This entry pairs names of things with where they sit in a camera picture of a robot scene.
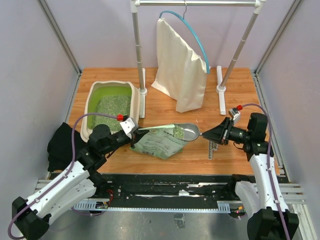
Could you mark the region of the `piano pattern bag clip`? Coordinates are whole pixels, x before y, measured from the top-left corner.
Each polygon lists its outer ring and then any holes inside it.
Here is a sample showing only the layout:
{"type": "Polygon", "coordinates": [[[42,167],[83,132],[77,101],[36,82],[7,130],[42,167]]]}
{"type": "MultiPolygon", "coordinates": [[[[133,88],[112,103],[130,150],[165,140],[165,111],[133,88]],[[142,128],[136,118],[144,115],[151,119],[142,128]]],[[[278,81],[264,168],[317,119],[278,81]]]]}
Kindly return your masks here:
{"type": "Polygon", "coordinates": [[[208,142],[208,160],[213,159],[213,154],[217,150],[218,150],[218,144],[213,141],[209,141],[208,142]]]}

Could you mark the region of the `green cat litter bag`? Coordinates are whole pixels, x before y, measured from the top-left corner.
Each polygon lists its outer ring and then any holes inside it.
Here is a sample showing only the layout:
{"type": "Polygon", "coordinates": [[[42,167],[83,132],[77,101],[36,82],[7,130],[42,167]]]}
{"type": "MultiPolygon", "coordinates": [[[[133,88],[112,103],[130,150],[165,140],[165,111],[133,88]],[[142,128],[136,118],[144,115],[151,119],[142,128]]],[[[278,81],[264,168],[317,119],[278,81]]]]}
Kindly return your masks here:
{"type": "Polygon", "coordinates": [[[168,159],[182,152],[188,143],[184,140],[184,129],[177,124],[141,128],[147,133],[130,149],[133,152],[168,159]]]}

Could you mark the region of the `grey metal scoop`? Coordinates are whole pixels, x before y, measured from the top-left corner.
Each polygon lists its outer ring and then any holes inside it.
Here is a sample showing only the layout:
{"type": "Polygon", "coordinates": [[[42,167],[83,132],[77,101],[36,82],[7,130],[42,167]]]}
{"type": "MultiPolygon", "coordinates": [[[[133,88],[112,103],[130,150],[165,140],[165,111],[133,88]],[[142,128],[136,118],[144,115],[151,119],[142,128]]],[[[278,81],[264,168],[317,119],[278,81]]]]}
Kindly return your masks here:
{"type": "Polygon", "coordinates": [[[175,123],[173,128],[173,136],[176,139],[187,142],[195,141],[202,133],[199,127],[194,123],[175,123]]]}

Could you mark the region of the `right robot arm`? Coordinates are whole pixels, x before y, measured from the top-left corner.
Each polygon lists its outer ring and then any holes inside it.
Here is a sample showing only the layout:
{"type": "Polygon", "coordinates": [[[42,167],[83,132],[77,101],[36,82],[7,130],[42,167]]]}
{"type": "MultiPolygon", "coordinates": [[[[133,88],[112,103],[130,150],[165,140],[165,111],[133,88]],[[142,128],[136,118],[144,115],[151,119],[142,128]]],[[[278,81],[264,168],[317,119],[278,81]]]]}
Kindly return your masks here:
{"type": "Polygon", "coordinates": [[[232,200],[240,199],[248,216],[250,240],[291,240],[299,226],[297,214],[291,213],[281,193],[275,170],[274,153],[266,141],[268,117],[254,112],[247,129],[235,126],[236,113],[231,112],[218,126],[203,132],[204,139],[219,145],[230,141],[242,144],[254,173],[255,183],[246,175],[232,176],[226,188],[232,200]]]}

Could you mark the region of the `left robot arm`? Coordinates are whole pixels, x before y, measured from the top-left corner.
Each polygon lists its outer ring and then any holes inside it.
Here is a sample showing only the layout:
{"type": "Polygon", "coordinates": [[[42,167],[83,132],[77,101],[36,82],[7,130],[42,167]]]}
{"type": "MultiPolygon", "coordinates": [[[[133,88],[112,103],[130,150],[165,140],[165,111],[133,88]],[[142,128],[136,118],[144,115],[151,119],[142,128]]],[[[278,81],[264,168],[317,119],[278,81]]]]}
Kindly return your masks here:
{"type": "Polygon", "coordinates": [[[129,126],[111,133],[105,124],[96,126],[74,163],[38,192],[13,201],[11,225],[19,229],[23,238],[38,240],[57,218],[80,201],[104,197],[110,185],[98,169],[117,149],[127,144],[134,146],[147,133],[148,130],[129,126]]]}

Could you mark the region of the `cream green litter box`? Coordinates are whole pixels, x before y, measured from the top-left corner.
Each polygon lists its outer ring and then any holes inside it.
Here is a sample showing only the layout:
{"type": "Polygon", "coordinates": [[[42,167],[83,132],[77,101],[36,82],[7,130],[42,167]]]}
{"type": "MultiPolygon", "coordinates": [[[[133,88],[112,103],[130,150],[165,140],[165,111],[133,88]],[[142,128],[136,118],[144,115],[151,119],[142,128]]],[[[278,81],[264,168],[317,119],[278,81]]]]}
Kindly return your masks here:
{"type": "MultiPolygon", "coordinates": [[[[129,116],[136,122],[140,118],[140,91],[129,81],[96,81],[91,85],[84,113],[100,113],[112,116],[129,116]]],[[[112,133],[121,130],[120,123],[113,118],[90,115],[82,119],[80,136],[89,140],[94,127],[105,124],[112,133]]]]}

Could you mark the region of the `cream cloth bag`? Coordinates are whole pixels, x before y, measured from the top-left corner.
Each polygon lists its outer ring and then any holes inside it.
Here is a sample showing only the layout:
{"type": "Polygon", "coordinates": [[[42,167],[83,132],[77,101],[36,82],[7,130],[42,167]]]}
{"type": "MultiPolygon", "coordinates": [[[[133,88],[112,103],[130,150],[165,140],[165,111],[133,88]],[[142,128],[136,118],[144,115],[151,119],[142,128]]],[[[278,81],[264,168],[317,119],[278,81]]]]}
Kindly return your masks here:
{"type": "Polygon", "coordinates": [[[156,24],[156,53],[158,70],[151,86],[176,100],[179,113],[200,109],[207,65],[164,18],[156,24]]]}

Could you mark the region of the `black cloth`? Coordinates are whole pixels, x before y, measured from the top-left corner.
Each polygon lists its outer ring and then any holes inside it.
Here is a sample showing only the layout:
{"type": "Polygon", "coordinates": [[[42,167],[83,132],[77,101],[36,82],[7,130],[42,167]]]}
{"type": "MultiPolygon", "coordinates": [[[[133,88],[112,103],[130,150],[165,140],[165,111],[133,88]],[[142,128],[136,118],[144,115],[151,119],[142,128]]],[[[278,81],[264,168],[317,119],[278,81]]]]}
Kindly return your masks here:
{"type": "Polygon", "coordinates": [[[48,171],[63,171],[72,161],[72,128],[65,122],[55,131],[47,145],[48,171]]]}

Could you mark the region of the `blue clothes hanger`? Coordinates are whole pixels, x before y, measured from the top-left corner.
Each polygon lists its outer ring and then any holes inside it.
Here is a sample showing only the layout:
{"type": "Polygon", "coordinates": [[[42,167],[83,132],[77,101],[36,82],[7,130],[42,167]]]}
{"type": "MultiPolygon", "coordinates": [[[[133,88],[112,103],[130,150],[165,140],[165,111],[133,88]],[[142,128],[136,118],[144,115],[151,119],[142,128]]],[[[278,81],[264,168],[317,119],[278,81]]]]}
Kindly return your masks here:
{"type": "Polygon", "coordinates": [[[171,15],[175,16],[176,18],[178,18],[188,28],[188,30],[193,35],[194,39],[196,40],[196,42],[197,42],[197,44],[198,44],[198,46],[199,46],[199,48],[200,48],[200,50],[202,52],[202,55],[203,55],[203,58],[204,58],[204,62],[205,62],[205,65],[206,65],[206,73],[210,74],[211,73],[211,70],[210,70],[211,67],[209,65],[209,60],[208,60],[205,48],[203,47],[203,44],[202,44],[200,38],[198,37],[198,35],[196,34],[195,30],[185,20],[185,18],[183,16],[179,15],[178,13],[176,13],[174,11],[171,11],[171,10],[164,10],[159,14],[158,18],[160,19],[163,14],[171,14],[171,15]]]}

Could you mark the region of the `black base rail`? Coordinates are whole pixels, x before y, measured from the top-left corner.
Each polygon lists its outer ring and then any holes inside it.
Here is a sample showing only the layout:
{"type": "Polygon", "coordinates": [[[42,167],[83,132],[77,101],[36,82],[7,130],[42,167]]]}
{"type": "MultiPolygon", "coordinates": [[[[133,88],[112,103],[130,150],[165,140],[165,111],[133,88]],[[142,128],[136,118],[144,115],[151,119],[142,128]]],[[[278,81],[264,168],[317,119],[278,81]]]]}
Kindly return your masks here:
{"type": "Polygon", "coordinates": [[[137,209],[216,209],[218,202],[238,201],[237,181],[255,183],[253,175],[104,173],[104,185],[92,199],[108,199],[111,207],[137,209]]]}

